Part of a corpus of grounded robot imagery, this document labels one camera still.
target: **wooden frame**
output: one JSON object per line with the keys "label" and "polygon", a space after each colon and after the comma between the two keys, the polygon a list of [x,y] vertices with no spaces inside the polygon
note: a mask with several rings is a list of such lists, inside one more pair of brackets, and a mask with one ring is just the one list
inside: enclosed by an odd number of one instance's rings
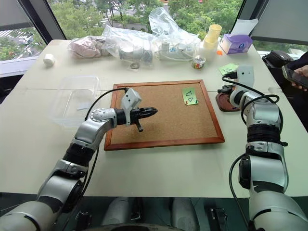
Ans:
{"label": "wooden frame", "polygon": [[[139,86],[157,86],[157,85],[175,85],[175,84],[191,84],[199,83],[202,89],[202,93],[213,121],[216,137],[204,137],[198,139],[178,139],[178,140],[161,140],[161,141],[143,141],[143,142],[131,142],[111,144],[112,130],[108,131],[105,139],[105,151],[122,150],[122,149],[135,149],[135,148],[149,148],[149,147],[162,147],[162,146],[178,146],[178,145],[190,145],[190,144],[204,144],[204,143],[223,143],[225,141],[221,132],[218,120],[216,118],[214,108],[211,104],[210,98],[207,94],[203,80],[187,80],[187,81],[167,81],[167,82],[147,82],[147,83],[126,83],[126,84],[114,84],[114,89],[122,87],[139,87]],[[117,93],[114,91],[111,99],[111,108],[116,106]]]}

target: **smartphone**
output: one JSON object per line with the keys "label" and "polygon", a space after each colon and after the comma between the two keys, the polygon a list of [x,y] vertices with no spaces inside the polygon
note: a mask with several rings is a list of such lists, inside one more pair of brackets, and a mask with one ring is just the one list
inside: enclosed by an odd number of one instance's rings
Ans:
{"label": "smartphone", "polygon": [[293,70],[289,69],[287,65],[282,67],[282,73],[283,76],[290,82],[294,82],[308,89],[308,77],[294,72]]}

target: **cork board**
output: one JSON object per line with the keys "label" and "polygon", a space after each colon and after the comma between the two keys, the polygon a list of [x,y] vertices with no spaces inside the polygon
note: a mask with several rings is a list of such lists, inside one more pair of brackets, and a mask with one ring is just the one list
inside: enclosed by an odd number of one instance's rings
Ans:
{"label": "cork board", "polygon": [[[158,112],[140,119],[143,132],[138,132],[135,125],[108,131],[106,151],[225,141],[203,80],[114,84],[114,89],[122,87],[139,93],[139,107],[155,107]],[[182,89],[190,87],[195,88],[198,104],[184,103]],[[124,91],[113,92],[112,108],[121,108],[123,95]]]}

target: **plastic bag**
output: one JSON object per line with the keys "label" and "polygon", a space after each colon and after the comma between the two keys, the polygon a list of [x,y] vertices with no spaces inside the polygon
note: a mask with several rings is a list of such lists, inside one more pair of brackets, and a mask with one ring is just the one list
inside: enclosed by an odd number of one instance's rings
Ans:
{"label": "plastic bag", "polygon": [[133,63],[131,68],[138,69],[139,64],[147,66],[152,64],[151,41],[154,39],[153,35],[106,25],[102,36],[106,38],[107,51],[116,58]]}
{"label": "plastic bag", "polygon": [[200,45],[198,35],[181,29],[163,7],[152,10],[149,21],[156,36],[152,46],[158,59],[189,61],[194,58]]}
{"label": "plastic bag", "polygon": [[85,36],[73,39],[67,49],[76,58],[97,58],[108,56],[109,52],[105,48],[105,38],[102,36]]}

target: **person's hand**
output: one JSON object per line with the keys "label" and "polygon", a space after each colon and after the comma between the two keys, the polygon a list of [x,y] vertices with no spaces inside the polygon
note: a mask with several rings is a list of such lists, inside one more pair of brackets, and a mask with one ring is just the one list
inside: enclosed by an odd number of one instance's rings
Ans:
{"label": "person's hand", "polygon": [[[305,66],[303,66],[303,67],[301,67],[299,69],[296,69],[294,72],[296,72],[296,73],[298,73],[298,74],[300,74],[302,76],[308,77],[308,65],[305,65]],[[298,84],[296,84],[294,82],[292,82],[292,86],[295,87],[295,88],[301,89],[303,91],[307,91],[306,88],[304,88],[303,86],[298,85]]]}

